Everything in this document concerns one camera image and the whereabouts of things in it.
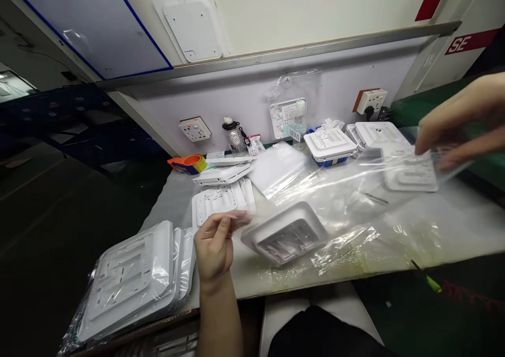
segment person's left hand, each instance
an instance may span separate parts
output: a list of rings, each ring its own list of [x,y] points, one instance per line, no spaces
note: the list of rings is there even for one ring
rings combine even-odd
[[[200,284],[213,285],[230,269],[233,261],[231,234],[250,222],[247,211],[211,215],[195,235]]]

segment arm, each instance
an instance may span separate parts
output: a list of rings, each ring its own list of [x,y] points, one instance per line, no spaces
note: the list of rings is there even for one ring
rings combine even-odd
[[[230,272],[219,283],[200,286],[200,339],[197,355],[243,355],[242,324]]]
[[[247,222],[245,211],[213,214],[195,235],[200,275],[198,357],[243,355],[242,325],[229,272],[231,233]]]

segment metal rail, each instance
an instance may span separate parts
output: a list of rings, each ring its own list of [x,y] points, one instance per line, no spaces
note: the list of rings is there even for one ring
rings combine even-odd
[[[174,69],[165,70],[163,72],[146,73],[138,76],[99,81],[97,82],[97,85],[103,89],[115,89],[129,85],[147,84],[172,78],[196,76],[204,73],[220,72],[222,70],[274,63],[299,57],[322,55],[331,52],[369,47],[425,36],[448,36],[456,31],[460,25],[461,21],[456,21],[435,25],[399,28],[374,34],[358,35],[342,39],[329,40],[322,43],[313,43],[283,49],[274,49],[270,51],[240,56],[230,56],[220,60],[213,60],[204,63],[183,64],[174,67]]]

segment dark floor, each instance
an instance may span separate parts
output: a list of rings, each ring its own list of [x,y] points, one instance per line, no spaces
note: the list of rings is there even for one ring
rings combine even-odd
[[[1,355],[56,354],[96,259],[138,232],[169,172],[161,161],[149,182],[131,167],[112,181],[36,149],[0,182]]]
[[[96,258],[139,230],[169,169],[160,158],[110,166],[106,177],[44,146],[28,154],[31,161],[0,180],[6,324],[0,354],[54,356]],[[468,295],[462,303],[457,295],[436,295],[415,272],[354,284],[386,346],[399,356],[485,355],[502,349],[504,266],[499,254],[430,270],[440,283],[495,299],[489,308]],[[262,303],[241,305],[244,319],[251,319],[245,320],[249,355],[256,355]]]

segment sticker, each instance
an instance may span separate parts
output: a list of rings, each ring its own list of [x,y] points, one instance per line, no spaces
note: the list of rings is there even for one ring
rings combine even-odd
[[[451,45],[447,49],[446,55],[452,55],[459,52],[465,52],[468,50],[486,48],[490,45],[497,35],[500,32],[499,28],[482,31],[475,34],[462,35],[455,37],[452,41]]]
[[[433,64],[433,61],[435,60],[435,57],[437,57],[437,54],[430,54],[428,56],[428,58],[426,59],[425,64],[423,65],[423,67],[427,67],[427,66],[430,66],[431,64]]]
[[[282,106],[282,121],[285,126],[295,124],[295,118],[303,115],[303,110],[296,106],[296,104]]]
[[[207,158],[224,158],[225,152],[224,151],[218,151],[218,152],[209,152],[207,154]]]
[[[296,140],[297,142],[300,142],[300,139],[301,139],[301,133],[299,132],[296,132],[295,130],[293,130],[291,127],[289,127],[289,135],[294,139]]]

